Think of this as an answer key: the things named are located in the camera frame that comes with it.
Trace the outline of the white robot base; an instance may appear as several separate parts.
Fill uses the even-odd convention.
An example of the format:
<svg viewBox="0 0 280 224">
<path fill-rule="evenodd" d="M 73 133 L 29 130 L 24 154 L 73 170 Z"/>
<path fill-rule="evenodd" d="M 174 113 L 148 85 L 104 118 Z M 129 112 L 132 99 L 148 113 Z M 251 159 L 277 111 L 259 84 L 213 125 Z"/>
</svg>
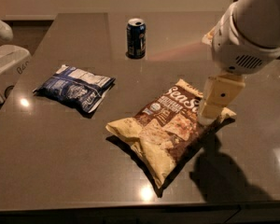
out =
<svg viewBox="0 0 280 224">
<path fill-rule="evenodd" d="M 0 104 L 8 98 L 31 58 L 28 49 L 15 45 L 0 46 Z"/>
</svg>

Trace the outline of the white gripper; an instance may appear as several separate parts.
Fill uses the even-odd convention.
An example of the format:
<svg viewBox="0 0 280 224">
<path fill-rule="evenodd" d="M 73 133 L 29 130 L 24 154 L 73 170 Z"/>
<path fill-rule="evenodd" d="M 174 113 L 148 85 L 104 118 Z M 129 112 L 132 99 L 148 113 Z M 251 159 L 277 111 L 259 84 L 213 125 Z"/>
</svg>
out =
<svg viewBox="0 0 280 224">
<path fill-rule="evenodd" d="M 280 47 L 255 45 L 239 32 L 234 19 L 235 9 L 236 3 L 232 3 L 202 39 L 210 46 L 215 64 L 229 72 L 206 80 L 198 109 L 198 121 L 202 125 L 213 123 L 245 87 L 244 78 L 238 75 L 255 74 L 280 57 Z"/>
</svg>

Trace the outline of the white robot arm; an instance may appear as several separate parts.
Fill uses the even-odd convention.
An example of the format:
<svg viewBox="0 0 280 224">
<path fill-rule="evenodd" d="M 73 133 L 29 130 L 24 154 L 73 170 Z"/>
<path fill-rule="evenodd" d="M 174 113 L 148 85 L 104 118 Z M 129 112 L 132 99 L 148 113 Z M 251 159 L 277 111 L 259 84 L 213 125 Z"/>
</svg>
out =
<svg viewBox="0 0 280 224">
<path fill-rule="evenodd" d="M 220 73 L 209 77 L 198 121 L 209 125 L 245 87 L 244 76 L 280 59 L 280 0 L 236 0 L 209 33 Z"/>
</svg>

